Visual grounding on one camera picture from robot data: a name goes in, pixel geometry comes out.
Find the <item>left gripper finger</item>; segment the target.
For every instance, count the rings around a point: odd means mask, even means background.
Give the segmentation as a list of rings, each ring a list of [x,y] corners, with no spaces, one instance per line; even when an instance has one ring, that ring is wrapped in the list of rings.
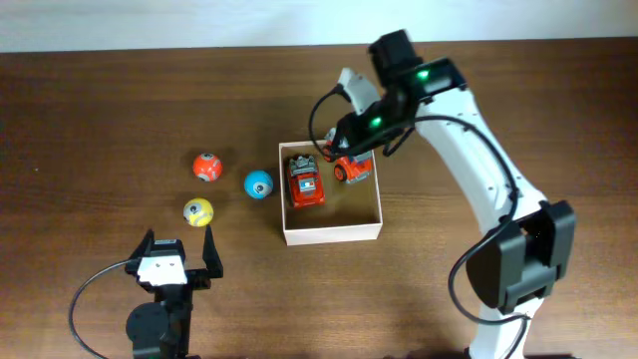
[[[129,260],[137,260],[142,258],[149,248],[151,242],[155,239],[155,233],[152,229],[149,229],[142,241],[138,244],[138,246],[134,249],[132,254],[129,257]]]
[[[205,263],[205,267],[210,278],[223,277],[223,264],[221,263],[219,253],[215,247],[212,229],[209,224],[205,227],[202,260]]]

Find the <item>yellow toy ball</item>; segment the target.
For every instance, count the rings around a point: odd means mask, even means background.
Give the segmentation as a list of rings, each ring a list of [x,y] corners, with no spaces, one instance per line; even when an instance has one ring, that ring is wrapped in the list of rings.
[[[211,203],[201,197],[188,201],[182,211],[184,220],[193,227],[203,227],[213,219],[214,210]]]

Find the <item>red fire truck yellow ladder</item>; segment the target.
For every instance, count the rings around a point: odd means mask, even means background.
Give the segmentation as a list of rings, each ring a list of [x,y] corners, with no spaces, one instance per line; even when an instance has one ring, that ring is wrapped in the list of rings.
[[[336,129],[331,128],[325,136],[326,143],[322,147],[324,159],[328,163],[334,163],[333,173],[335,178],[340,182],[355,183],[367,178],[373,169],[373,152],[367,151],[354,157],[341,157],[339,159],[331,159],[330,146],[336,135]]]

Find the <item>orange toy ball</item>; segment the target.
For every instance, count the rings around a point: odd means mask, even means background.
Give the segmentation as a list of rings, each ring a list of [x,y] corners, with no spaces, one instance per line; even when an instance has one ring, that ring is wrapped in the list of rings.
[[[203,153],[194,159],[192,171],[200,180],[212,182],[220,178],[223,164],[218,156],[211,153]]]

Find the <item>red fire truck grey top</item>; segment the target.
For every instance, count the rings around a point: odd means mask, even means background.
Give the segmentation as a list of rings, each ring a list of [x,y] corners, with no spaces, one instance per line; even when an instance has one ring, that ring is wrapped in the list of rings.
[[[296,155],[290,158],[287,175],[294,208],[325,203],[319,168],[312,155]]]

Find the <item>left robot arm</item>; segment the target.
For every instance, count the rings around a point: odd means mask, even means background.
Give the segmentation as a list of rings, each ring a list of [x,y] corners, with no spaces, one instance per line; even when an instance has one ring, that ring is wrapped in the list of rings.
[[[189,352],[192,297],[223,276],[223,265],[210,226],[205,228],[204,268],[187,269],[179,239],[156,239],[149,230],[125,264],[125,272],[154,296],[129,315],[126,333],[135,359],[186,358]]]

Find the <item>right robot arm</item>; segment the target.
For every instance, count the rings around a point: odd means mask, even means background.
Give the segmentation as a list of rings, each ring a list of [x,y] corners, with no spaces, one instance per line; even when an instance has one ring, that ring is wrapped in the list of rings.
[[[380,37],[368,54],[385,92],[342,70],[332,92],[353,111],[338,121],[325,155],[354,157],[381,148],[389,157],[411,133],[437,151],[481,233],[448,277],[454,306],[478,327],[465,354],[523,357],[533,316],[567,272],[574,210],[565,200],[550,202],[518,170],[451,59],[425,62],[403,30]]]

